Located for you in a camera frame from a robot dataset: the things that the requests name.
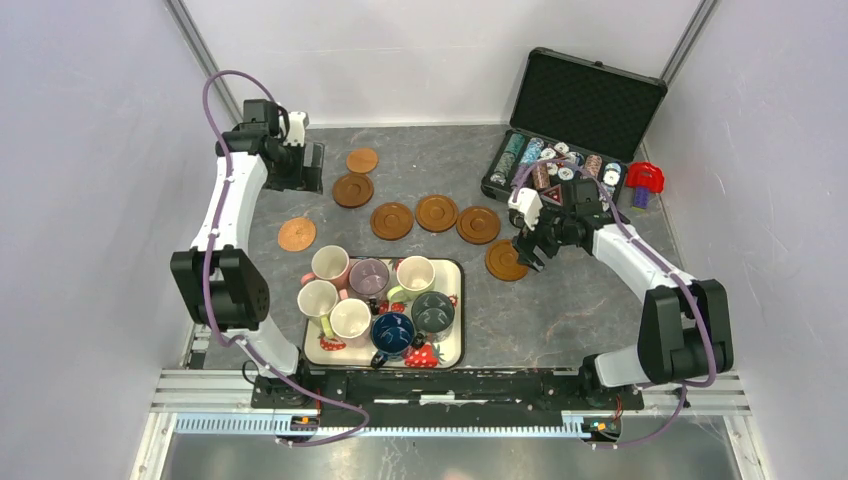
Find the dark wooden coaster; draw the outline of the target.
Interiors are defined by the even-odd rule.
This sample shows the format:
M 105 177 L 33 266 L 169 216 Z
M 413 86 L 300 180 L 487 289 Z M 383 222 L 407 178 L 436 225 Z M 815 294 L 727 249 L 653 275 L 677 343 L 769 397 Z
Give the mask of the dark wooden coaster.
M 508 239 L 493 242 L 487 249 L 485 265 L 495 278 L 514 282 L 524 278 L 529 268 L 518 262 L 518 253 Z
M 439 194 L 423 197 L 415 209 L 415 219 L 419 226 L 432 233 L 450 230 L 459 216 L 456 203 L 449 197 Z
M 365 174 L 348 173 L 333 185 L 332 197 L 343 208 L 355 209 L 367 204 L 374 194 L 374 184 Z
M 498 237 L 501 222 L 492 209 L 483 206 L 470 206 L 459 214 L 456 228 L 464 241 L 474 245 L 483 245 Z
M 388 202 L 377 206 L 370 217 L 372 232 L 378 238 L 388 241 L 405 237 L 414 224 L 412 211 L 398 202 Z

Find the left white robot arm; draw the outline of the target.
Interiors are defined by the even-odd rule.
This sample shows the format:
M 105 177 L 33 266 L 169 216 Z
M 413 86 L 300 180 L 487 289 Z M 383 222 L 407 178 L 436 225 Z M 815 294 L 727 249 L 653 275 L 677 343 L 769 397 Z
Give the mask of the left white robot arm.
M 321 148 L 306 141 L 309 117 L 266 99 L 247 100 L 243 120 L 215 128 L 216 177 L 207 213 L 191 246 L 172 254 L 170 271 L 190 319 L 222 346 L 241 348 L 260 375 L 279 377 L 275 392 L 290 407 L 306 405 L 313 379 L 297 370 L 299 347 L 270 318 L 271 292 L 248 254 L 254 210 L 263 189 L 319 193 Z

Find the yellow mug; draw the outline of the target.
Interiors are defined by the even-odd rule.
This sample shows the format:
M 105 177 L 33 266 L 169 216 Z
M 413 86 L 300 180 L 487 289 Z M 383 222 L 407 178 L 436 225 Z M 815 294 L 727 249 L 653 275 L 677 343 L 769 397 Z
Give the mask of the yellow mug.
M 325 280 L 311 280 L 303 285 L 297 295 L 300 312 L 326 337 L 335 333 L 330 323 L 330 314 L 340 301 L 337 288 Z

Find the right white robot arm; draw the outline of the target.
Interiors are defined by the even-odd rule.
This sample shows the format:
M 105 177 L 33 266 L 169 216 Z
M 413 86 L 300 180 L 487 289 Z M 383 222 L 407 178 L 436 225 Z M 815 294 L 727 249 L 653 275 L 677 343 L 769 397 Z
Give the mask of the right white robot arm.
M 571 205 L 556 207 L 532 188 L 513 191 L 511 213 L 522 221 L 512 245 L 520 264 L 541 271 L 545 258 L 576 246 L 609 267 L 641 302 L 636 342 L 590 355 L 580 368 L 580 400 L 612 401 L 618 387 L 682 383 L 706 387 L 734 365 L 728 295 L 716 280 L 698 280 L 663 258 L 600 190 L 579 181 Z

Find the small light wooden coaster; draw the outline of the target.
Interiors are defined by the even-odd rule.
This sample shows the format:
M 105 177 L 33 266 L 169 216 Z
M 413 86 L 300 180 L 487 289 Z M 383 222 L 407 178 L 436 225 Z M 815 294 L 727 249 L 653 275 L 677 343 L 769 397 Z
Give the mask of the small light wooden coaster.
M 379 156 L 372 148 L 357 148 L 352 150 L 346 158 L 346 167 L 352 173 L 368 174 L 373 171 L 379 163 Z

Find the light cork coaster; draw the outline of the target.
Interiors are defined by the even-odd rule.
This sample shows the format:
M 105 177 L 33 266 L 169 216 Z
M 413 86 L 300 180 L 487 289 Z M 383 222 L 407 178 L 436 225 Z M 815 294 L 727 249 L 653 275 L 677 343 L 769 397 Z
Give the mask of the light cork coaster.
M 310 247 L 317 237 L 314 222 L 306 217 L 286 221 L 279 229 L 277 243 L 287 252 L 300 252 Z

